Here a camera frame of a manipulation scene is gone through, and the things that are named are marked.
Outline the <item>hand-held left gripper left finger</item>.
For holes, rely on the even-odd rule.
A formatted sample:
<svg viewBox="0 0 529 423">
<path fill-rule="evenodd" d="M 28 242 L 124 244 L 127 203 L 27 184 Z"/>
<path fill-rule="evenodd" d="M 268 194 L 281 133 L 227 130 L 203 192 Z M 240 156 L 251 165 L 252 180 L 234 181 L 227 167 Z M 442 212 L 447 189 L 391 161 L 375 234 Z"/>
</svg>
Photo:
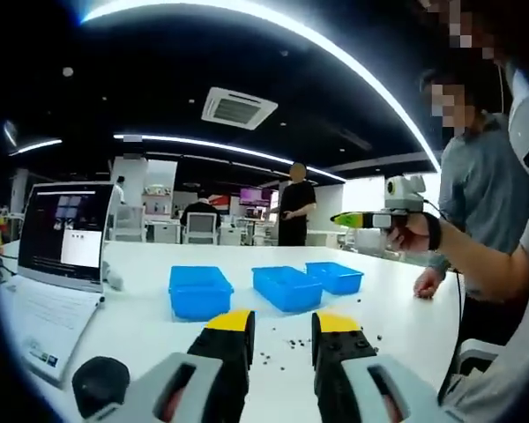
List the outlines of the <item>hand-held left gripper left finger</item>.
<svg viewBox="0 0 529 423">
<path fill-rule="evenodd" d="M 87 422 L 238 422 L 249 392 L 255 312 L 211 319 L 187 352 L 173 352 L 131 382 L 108 371 L 86 382 Z"/>
</svg>

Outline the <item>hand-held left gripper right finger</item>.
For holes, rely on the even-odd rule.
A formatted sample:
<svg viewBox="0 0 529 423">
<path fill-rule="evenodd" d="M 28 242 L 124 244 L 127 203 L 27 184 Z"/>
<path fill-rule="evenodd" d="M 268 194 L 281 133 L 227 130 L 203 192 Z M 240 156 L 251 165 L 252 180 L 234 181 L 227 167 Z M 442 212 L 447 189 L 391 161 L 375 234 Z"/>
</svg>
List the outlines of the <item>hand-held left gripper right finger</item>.
<svg viewBox="0 0 529 423">
<path fill-rule="evenodd" d="M 351 317 L 311 317 L 314 393 L 323 422 L 455 422 L 432 386 L 380 355 Z"/>
</svg>

